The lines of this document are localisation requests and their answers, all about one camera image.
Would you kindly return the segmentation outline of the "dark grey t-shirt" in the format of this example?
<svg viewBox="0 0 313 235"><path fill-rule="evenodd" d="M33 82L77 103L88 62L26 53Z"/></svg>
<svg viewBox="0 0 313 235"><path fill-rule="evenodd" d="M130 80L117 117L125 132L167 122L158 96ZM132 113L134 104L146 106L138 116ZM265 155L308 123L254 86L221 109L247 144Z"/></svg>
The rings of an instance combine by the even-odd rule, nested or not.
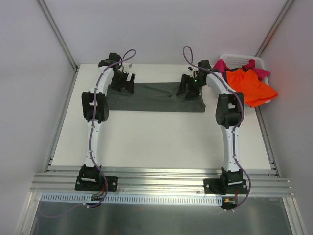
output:
<svg viewBox="0 0 313 235"><path fill-rule="evenodd" d="M116 91L109 87L107 103L110 110L145 112L203 113L205 104L198 96L186 99L185 94L176 95L179 82L135 83L134 93Z"/></svg>

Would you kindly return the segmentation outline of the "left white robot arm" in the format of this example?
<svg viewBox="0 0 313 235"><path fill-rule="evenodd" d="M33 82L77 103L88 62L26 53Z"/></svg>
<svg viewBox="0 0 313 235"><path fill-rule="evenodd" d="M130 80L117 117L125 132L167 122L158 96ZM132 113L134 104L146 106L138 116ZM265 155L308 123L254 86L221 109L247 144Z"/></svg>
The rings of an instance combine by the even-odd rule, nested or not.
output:
<svg viewBox="0 0 313 235"><path fill-rule="evenodd" d="M111 52L107 59L98 63L98 77L93 86L81 95L83 117L88 125L88 147L79 177L86 181L86 185L92 190L100 189L105 179L101 172L99 150L104 122L109 117L108 88L118 92L127 90L130 94L134 93L135 74L131 74L130 80L127 80L129 69L132 67L127 61L135 55L135 49L128 50L123 56Z"/></svg>

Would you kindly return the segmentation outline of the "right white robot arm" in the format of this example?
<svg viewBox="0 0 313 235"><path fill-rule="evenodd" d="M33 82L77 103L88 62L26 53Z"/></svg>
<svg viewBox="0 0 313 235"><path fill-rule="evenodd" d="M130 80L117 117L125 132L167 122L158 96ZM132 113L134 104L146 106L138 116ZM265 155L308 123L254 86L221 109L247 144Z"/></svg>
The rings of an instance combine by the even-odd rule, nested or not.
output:
<svg viewBox="0 0 313 235"><path fill-rule="evenodd" d="M176 95L186 94L186 99L200 96L200 90L208 85L218 95L215 119L223 137L224 161L218 179L209 180L204 186L212 193L247 194L244 171L239 167L239 127L244 117L244 95L234 91L221 73L211 68L208 60L189 66L183 74Z"/></svg>

